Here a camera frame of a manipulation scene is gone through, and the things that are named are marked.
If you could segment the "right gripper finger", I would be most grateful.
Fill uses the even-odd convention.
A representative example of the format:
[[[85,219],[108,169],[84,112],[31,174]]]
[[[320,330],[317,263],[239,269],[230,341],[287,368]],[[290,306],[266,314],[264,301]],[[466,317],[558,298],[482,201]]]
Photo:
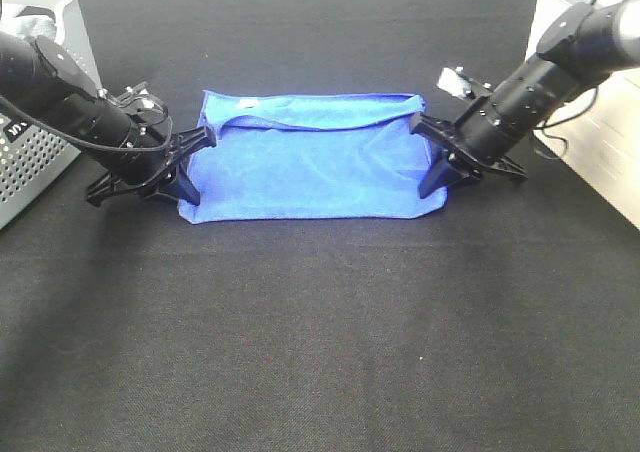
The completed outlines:
[[[438,189],[475,185],[483,174],[453,152],[440,152],[418,185],[418,195],[425,199]]]
[[[456,129],[452,122],[423,112],[411,116],[409,128],[411,134],[420,135],[438,145],[454,145],[457,140]]]

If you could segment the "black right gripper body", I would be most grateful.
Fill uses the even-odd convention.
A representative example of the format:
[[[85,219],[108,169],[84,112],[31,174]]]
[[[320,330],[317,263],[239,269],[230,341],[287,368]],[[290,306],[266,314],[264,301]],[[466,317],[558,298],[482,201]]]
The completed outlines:
[[[452,122],[456,143],[442,145],[483,175],[491,173],[515,182],[526,179],[524,169],[507,157],[528,132],[528,111],[522,107],[477,106]]]

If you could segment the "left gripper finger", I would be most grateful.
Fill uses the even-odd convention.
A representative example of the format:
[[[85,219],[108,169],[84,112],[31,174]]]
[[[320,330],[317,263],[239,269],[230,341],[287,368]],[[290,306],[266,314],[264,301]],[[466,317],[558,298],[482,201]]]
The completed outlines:
[[[185,158],[198,151],[215,147],[217,138],[214,130],[203,125],[187,131],[177,132],[172,136],[172,157]]]
[[[199,205],[201,200],[200,192],[188,177],[183,164],[174,167],[161,181],[158,194],[161,198],[175,203],[186,201],[195,206]]]

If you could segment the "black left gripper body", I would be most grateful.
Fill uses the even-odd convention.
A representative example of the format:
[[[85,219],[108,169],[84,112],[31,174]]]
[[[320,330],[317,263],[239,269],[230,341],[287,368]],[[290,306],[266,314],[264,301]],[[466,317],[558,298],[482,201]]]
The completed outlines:
[[[106,173],[86,189],[86,200],[98,207],[108,198],[136,194],[143,199],[161,198],[158,187],[167,174],[185,158],[172,157],[171,133],[163,137],[155,128],[131,126],[118,147],[99,150],[96,145],[85,153],[106,169]]]

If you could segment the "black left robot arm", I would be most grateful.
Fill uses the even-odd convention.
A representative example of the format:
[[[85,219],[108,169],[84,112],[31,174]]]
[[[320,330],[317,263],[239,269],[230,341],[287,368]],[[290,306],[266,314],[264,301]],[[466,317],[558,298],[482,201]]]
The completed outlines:
[[[125,194],[200,202],[187,162],[215,146],[212,129],[174,130],[166,104],[145,83],[114,96],[45,36],[1,35],[1,110],[65,139],[105,168],[86,189],[94,206]]]

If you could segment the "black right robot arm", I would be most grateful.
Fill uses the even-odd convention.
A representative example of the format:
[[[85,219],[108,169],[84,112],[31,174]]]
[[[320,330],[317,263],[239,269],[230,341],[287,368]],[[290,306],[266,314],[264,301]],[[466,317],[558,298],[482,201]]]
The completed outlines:
[[[621,0],[606,7],[570,6],[495,88],[454,72],[460,83],[455,94],[469,104],[464,113],[453,121],[418,113],[410,122],[412,133],[438,147],[419,196],[474,184],[487,173],[525,180],[524,169],[508,152],[564,104],[612,73],[638,65],[639,0]]]

